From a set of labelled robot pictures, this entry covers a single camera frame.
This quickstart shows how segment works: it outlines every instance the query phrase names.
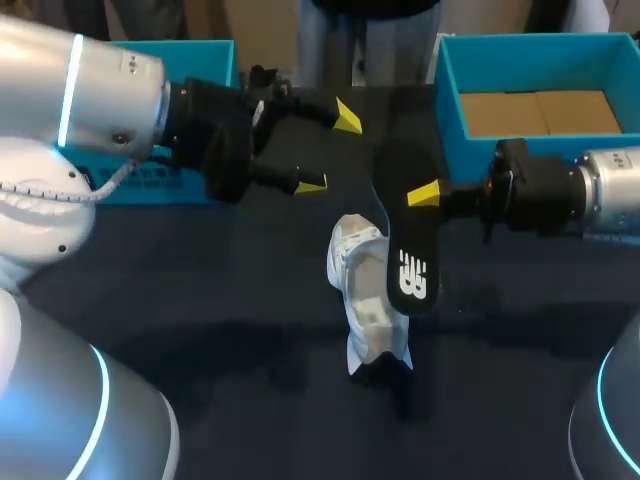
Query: dark table surface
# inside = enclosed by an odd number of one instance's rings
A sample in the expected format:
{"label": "dark table surface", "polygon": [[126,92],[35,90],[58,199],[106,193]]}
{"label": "dark table surface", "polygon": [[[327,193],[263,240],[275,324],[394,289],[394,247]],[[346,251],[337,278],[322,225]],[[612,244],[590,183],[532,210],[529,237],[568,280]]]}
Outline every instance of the dark table surface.
{"label": "dark table surface", "polygon": [[572,403],[640,299],[640,250],[474,221],[442,232],[444,295],[411,324],[410,384],[353,384],[325,278],[334,223],[381,223],[368,163],[385,134],[441,165],[427,89],[354,90],[356,138],[290,121],[265,154],[324,169],[328,193],[254,188],[237,208],[101,208],[32,302],[160,388],[178,479],[565,479]]}

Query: wall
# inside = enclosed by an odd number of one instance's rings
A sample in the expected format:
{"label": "wall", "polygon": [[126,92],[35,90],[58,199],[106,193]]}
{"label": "wall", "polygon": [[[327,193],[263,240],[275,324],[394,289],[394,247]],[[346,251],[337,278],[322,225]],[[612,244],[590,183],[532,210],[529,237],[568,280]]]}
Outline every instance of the wall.
{"label": "wall", "polygon": [[640,0],[606,0],[605,3],[611,13],[612,32],[640,30]]}

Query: blue box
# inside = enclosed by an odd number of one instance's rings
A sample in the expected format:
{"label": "blue box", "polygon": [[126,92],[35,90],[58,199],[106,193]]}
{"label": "blue box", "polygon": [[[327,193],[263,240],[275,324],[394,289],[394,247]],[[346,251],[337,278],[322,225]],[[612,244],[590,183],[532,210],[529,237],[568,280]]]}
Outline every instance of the blue box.
{"label": "blue box", "polygon": [[[233,41],[114,42],[136,52],[153,55],[165,62],[167,77],[183,82],[186,77],[240,87]],[[154,154],[162,154],[157,147]],[[89,180],[100,188],[115,170],[127,161],[103,153],[64,149],[63,153]],[[106,205],[208,204],[202,176],[191,170],[174,170],[154,162],[141,165],[111,196]]]}
{"label": "blue box", "polygon": [[442,38],[436,114],[451,180],[486,176],[499,140],[469,135],[460,94],[604,91],[623,134],[527,137],[532,154],[573,160],[589,149],[640,145],[639,85],[640,53],[626,33]]}

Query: white shoe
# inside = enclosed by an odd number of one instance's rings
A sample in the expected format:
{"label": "white shoe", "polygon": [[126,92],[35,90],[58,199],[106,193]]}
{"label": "white shoe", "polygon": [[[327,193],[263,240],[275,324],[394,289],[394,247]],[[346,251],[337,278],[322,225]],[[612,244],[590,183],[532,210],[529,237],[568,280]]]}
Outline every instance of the white shoe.
{"label": "white shoe", "polygon": [[409,317],[394,310],[387,297],[388,250],[389,239],[360,215],[343,216],[331,235],[327,277],[342,292],[347,311],[349,375],[385,352],[413,369]]}

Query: cardboard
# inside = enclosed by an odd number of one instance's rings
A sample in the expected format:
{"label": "cardboard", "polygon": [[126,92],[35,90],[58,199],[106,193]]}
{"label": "cardboard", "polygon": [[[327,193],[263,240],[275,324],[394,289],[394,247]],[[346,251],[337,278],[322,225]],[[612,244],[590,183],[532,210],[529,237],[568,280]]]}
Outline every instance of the cardboard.
{"label": "cardboard", "polygon": [[601,91],[467,93],[460,103],[472,137],[622,133]]}
{"label": "cardboard", "polygon": [[548,135],[535,93],[468,93],[460,102],[472,137]]}
{"label": "cardboard", "polygon": [[602,91],[537,92],[550,135],[621,134]]}

